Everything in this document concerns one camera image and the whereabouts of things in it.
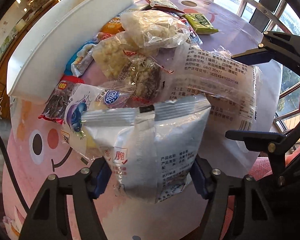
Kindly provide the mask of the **small orange candy packet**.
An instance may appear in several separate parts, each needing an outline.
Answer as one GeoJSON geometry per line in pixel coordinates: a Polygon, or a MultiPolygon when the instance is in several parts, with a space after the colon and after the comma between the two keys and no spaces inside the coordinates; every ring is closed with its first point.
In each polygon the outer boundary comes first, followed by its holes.
{"type": "Polygon", "coordinates": [[[112,36],[113,36],[113,34],[104,33],[104,32],[99,32],[99,33],[97,34],[97,40],[98,40],[98,42],[100,42],[100,41],[105,40],[105,39],[107,39],[107,38],[110,38],[110,37],[112,37],[112,36]]]}

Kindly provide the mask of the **blueberry cake white packet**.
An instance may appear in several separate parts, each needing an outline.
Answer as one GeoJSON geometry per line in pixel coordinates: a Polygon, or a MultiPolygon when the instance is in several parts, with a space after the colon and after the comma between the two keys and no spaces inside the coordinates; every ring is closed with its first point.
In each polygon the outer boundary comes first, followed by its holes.
{"type": "Polygon", "coordinates": [[[61,133],[64,141],[87,161],[101,156],[93,138],[83,126],[82,115],[87,111],[126,107],[136,85],[109,81],[100,86],[75,85],[64,114],[61,133]]]}

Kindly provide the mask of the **clear bag pale puffed snack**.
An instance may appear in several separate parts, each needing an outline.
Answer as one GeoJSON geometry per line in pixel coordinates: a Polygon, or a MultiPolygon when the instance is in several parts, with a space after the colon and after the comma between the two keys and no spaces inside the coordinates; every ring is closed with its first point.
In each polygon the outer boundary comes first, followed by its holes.
{"type": "Polygon", "coordinates": [[[121,24],[139,48],[175,48],[190,36],[187,25],[159,10],[125,12],[121,15],[121,24]]]}

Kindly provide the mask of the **large clear printed snack bag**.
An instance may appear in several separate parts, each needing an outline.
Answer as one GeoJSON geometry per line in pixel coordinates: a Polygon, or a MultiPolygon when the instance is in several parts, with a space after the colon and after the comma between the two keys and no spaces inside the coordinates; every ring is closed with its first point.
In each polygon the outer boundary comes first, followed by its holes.
{"type": "Polygon", "coordinates": [[[187,43],[175,48],[165,62],[171,70],[164,76],[161,100],[205,95],[211,108],[207,129],[250,131],[256,121],[257,90],[261,71],[226,56],[187,43]]]}

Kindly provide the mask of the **beige red barcode packet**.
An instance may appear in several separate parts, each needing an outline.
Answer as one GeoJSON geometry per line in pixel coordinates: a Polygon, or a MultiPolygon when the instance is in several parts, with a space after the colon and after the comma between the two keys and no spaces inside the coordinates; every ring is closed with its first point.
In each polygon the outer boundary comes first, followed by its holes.
{"type": "Polygon", "coordinates": [[[145,0],[151,8],[167,10],[176,13],[184,14],[173,2],[170,0],[145,0]]]}

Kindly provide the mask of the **clear bag popcorn chunks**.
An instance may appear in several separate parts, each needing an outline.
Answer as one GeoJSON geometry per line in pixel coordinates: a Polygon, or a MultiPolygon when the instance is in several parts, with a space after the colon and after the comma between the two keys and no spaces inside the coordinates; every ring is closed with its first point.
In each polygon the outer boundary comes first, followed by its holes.
{"type": "Polygon", "coordinates": [[[115,80],[129,62],[127,54],[136,54],[139,50],[136,43],[123,31],[98,42],[92,56],[106,78],[115,80]]]}

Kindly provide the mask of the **orange white oats bar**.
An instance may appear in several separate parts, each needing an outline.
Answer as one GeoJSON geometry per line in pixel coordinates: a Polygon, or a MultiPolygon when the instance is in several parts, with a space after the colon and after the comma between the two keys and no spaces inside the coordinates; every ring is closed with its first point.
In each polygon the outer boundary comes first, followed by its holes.
{"type": "Polygon", "coordinates": [[[115,35],[122,31],[125,31],[125,29],[122,27],[120,16],[116,16],[112,18],[108,23],[106,23],[101,28],[101,32],[112,34],[112,35],[115,35]]]}

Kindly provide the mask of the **green snack packet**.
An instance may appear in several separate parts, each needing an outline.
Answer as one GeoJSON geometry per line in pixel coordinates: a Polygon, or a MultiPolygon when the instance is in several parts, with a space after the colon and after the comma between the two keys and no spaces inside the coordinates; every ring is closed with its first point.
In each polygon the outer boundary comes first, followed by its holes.
{"type": "Polygon", "coordinates": [[[190,26],[198,35],[212,35],[218,32],[210,21],[201,13],[183,14],[190,26]]]}

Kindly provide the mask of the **white plastic storage bin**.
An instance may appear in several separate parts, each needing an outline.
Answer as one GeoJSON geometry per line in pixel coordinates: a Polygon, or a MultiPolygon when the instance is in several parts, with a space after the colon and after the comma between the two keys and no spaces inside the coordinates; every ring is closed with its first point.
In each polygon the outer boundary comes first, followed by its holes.
{"type": "Polygon", "coordinates": [[[61,0],[30,29],[8,62],[8,96],[45,103],[74,52],[133,0],[61,0]]]}

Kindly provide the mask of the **blue white snack packet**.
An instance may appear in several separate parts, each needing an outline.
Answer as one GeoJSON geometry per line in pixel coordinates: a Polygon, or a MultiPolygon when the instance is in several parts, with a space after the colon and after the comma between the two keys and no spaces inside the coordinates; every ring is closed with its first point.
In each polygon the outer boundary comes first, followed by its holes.
{"type": "Polygon", "coordinates": [[[85,42],[67,62],[64,74],[75,77],[82,76],[93,61],[92,52],[97,44],[97,41],[92,40],[85,42]]]}

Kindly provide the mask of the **clear bag dark nut snack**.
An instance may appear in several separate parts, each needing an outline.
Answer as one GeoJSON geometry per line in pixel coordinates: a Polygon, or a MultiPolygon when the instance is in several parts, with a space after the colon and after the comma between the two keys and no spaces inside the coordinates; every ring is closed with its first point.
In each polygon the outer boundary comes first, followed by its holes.
{"type": "Polygon", "coordinates": [[[151,103],[162,89],[162,74],[172,74],[151,57],[140,54],[130,56],[118,79],[134,87],[132,102],[137,105],[151,103]]]}

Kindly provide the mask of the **wooden desk with drawers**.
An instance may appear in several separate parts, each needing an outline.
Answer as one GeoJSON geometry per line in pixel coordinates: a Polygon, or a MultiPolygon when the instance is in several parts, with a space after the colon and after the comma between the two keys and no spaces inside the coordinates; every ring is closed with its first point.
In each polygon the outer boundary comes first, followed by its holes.
{"type": "Polygon", "coordinates": [[[15,0],[0,19],[0,118],[10,119],[8,62],[25,35],[59,0],[15,0]]]}

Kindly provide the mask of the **red packet dark raisins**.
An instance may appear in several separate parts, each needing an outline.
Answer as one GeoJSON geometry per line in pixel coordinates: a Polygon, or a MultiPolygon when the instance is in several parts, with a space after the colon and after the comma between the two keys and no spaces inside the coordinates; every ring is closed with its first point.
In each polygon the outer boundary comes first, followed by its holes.
{"type": "Polygon", "coordinates": [[[85,82],[79,77],[63,75],[49,97],[43,112],[38,116],[38,119],[62,125],[70,96],[72,96],[77,84],[85,84],[85,82]]]}

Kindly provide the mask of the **silver white snack bag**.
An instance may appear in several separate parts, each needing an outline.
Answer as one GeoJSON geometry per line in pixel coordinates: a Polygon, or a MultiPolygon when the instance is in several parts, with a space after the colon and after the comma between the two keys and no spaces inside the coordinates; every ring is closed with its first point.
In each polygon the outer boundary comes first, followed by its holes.
{"type": "Polygon", "coordinates": [[[162,202],[190,183],[211,105],[204,95],[85,112],[83,126],[132,199],[162,202]]]}

